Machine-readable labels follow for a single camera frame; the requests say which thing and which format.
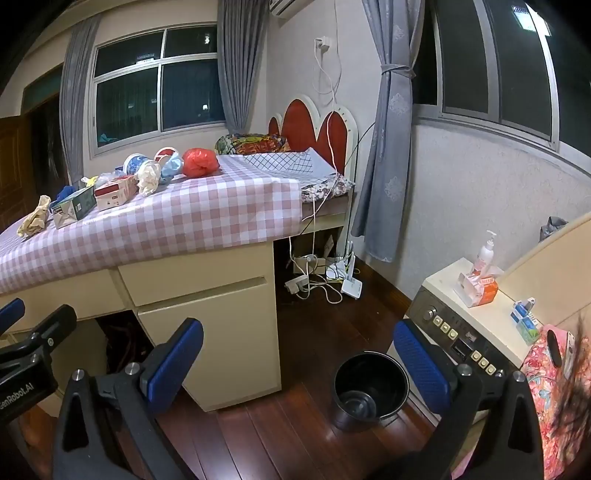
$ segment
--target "blue and white cup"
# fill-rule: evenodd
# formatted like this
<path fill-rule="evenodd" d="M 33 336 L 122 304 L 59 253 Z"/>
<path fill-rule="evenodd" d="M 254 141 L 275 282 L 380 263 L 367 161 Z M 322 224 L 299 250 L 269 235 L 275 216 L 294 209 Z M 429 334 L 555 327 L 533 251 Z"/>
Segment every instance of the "blue and white cup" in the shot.
<path fill-rule="evenodd" d="M 152 159 L 146 157 L 142 153 L 132 153 L 125 159 L 125 162 L 123 163 L 123 172 L 126 175 L 135 175 L 139 169 L 139 166 L 148 160 Z"/>

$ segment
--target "cream cabinet door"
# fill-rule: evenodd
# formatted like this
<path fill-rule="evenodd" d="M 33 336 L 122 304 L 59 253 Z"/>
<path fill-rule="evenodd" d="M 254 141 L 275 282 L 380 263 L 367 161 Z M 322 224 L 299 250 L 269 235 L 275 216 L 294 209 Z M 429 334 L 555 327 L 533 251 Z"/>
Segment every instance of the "cream cabinet door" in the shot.
<path fill-rule="evenodd" d="M 166 342 L 187 317 L 203 323 L 203 347 L 183 384 L 203 410 L 281 389 L 273 285 L 226 291 L 138 316 L 156 345 Z"/>

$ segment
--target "red and white box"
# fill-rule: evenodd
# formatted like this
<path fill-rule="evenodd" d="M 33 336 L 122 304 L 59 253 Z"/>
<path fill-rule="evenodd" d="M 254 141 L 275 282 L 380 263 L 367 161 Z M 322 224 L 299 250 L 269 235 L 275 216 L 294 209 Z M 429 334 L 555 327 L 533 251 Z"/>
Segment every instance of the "red and white box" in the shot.
<path fill-rule="evenodd" d="M 96 206 L 99 210 L 123 205 L 138 193 L 138 184 L 133 175 L 119 177 L 95 190 Z"/>
<path fill-rule="evenodd" d="M 480 277 L 460 273 L 453 289 L 468 307 L 476 307 L 492 302 L 499 286 L 491 275 Z"/>

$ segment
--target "power strip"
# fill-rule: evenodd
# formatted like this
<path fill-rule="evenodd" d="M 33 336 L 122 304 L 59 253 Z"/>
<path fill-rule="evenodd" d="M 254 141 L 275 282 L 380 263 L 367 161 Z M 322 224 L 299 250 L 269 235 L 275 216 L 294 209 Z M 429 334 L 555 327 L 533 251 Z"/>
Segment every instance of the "power strip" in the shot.
<path fill-rule="evenodd" d="M 286 281 L 285 287 L 287 288 L 287 291 L 293 295 L 299 291 L 304 291 L 304 287 L 308 283 L 308 275 L 300 275 L 299 277 Z"/>

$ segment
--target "hair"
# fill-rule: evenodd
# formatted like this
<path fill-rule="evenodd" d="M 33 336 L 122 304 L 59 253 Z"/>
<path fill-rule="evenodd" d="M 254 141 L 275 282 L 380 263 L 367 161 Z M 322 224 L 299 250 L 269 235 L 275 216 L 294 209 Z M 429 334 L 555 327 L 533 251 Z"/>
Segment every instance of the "hair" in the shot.
<path fill-rule="evenodd" d="M 559 383 L 560 401 L 553 423 L 554 434 L 564 437 L 561 455 L 566 467 L 558 477 L 560 480 L 591 478 L 591 391 L 582 381 L 589 354 L 584 338 L 583 321 L 579 317 L 573 367 L 570 377 L 563 377 Z"/>

